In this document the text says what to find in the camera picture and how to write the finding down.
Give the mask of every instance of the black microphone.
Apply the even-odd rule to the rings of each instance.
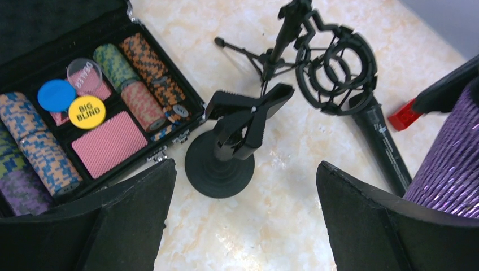
[[[361,102],[362,95],[363,93],[352,97],[349,100],[349,106],[353,108]],[[387,129],[381,105],[373,96],[366,107],[353,114],[352,118],[366,137],[369,148],[372,150],[392,192],[402,197],[411,184],[412,178]]]

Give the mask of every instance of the black stand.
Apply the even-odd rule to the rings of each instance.
[[[289,72],[296,68],[299,63],[286,63],[281,55],[284,50],[289,46],[291,42],[299,37],[302,31],[301,25],[305,21],[306,15],[311,12],[311,0],[293,0],[291,3],[283,6],[278,14],[279,19],[283,19],[283,25],[276,38],[276,45],[272,49],[268,49],[266,53],[261,55],[253,54],[246,49],[239,48],[235,45],[229,44],[220,37],[215,38],[215,43],[222,48],[229,48],[238,53],[246,55],[248,60],[254,66],[261,78],[262,93],[261,96],[266,94],[266,88],[268,82],[274,77],[281,75],[285,72]],[[254,60],[258,61],[261,65],[261,69]],[[279,68],[287,68],[283,71],[277,72]]]
[[[212,131],[197,137],[186,152],[185,171],[191,185],[210,198],[228,198],[241,192],[253,176],[253,152],[263,144],[266,120],[293,92],[293,87],[285,84],[277,84],[260,98],[217,91],[205,114],[207,120],[218,122]]]

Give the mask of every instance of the beige marble surface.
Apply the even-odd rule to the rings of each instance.
[[[136,16],[206,102],[217,89],[259,95],[259,79],[247,59],[217,48],[213,39],[222,36],[263,52],[274,45],[281,27],[276,16],[286,0],[132,2]],[[326,22],[355,28],[374,49],[375,96],[386,115],[465,62],[398,0],[314,0],[313,5]],[[285,53],[289,60],[294,55],[292,49]],[[296,87],[294,73],[270,86],[280,81]],[[430,115],[393,133],[412,175],[444,119]],[[352,120],[314,110],[297,90],[267,123],[251,184],[223,200],[196,192],[184,172],[190,142],[213,126],[207,122],[168,151],[178,175],[155,270],[335,270],[315,185],[318,164],[329,161],[387,190]]]

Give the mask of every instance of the round black base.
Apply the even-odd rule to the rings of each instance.
[[[229,198],[250,183],[255,168],[254,157],[219,161],[213,155],[215,144],[213,131],[201,134],[191,143],[185,158],[186,176],[201,194],[215,199]]]

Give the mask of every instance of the purple object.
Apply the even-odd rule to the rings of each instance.
[[[479,106],[469,84],[441,127],[405,200],[458,216],[479,218]]]
[[[0,192],[15,216],[39,215],[54,206],[52,197],[32,168],[13,171],[0,178]]]

